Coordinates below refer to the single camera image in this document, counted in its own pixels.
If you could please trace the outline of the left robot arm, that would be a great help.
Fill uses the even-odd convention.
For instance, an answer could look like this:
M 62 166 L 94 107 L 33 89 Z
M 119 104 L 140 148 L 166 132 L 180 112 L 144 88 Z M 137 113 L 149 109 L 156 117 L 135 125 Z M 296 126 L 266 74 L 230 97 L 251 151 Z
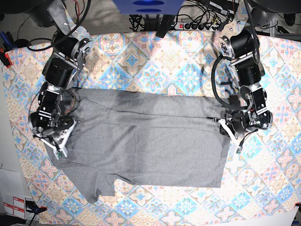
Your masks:
M 255 7 L 247 0 L 244 5 L 248 21 L 238 35 L 222 37 L 222 54 L 215 60 L 211 71 L 214 97 L 230 110 L 230 113 L 226 113 L 223 119 L 216 122 L 220 124 L 220 133 L 232 139 L 238 134 L 269 129 L 273 123 L 273 114 L 266 104 L 267 93 L 260 84 L 265 71 L 260 61 L 260 42 L 255 31 L 255 19 L 252 17 Z M 245 106 L 229 104 L 219 97 L 215 70 L 222 60 L 230 62 L 239 85 L 239 95 L 246 102 Z

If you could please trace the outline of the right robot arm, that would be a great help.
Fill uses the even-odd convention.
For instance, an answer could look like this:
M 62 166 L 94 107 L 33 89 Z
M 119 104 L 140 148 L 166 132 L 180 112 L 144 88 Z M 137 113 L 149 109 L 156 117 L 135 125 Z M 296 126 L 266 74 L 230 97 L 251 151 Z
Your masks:
M 29 122 L 35 137 L 52 145 L 67 140 L 76 124 L 75 120 L 63 113 L 60 104 L 64 100 L 64 92 L 71 87 L 74 77 L 85 67 L 86 58 L 93 48 L 88 35 L 80 36 L 84 31 L 83 20 L 76 24 L 67 17 L 66 7 L 61 0 L 47 0 L 30 14 L 41 22 L 42 13 L 48 25 L 55 25 L 57 31 L 51 39 L 52 54 L 46 62 L 42 74 L 45 83 L 39 91 L 37 111 L 31 113 Z

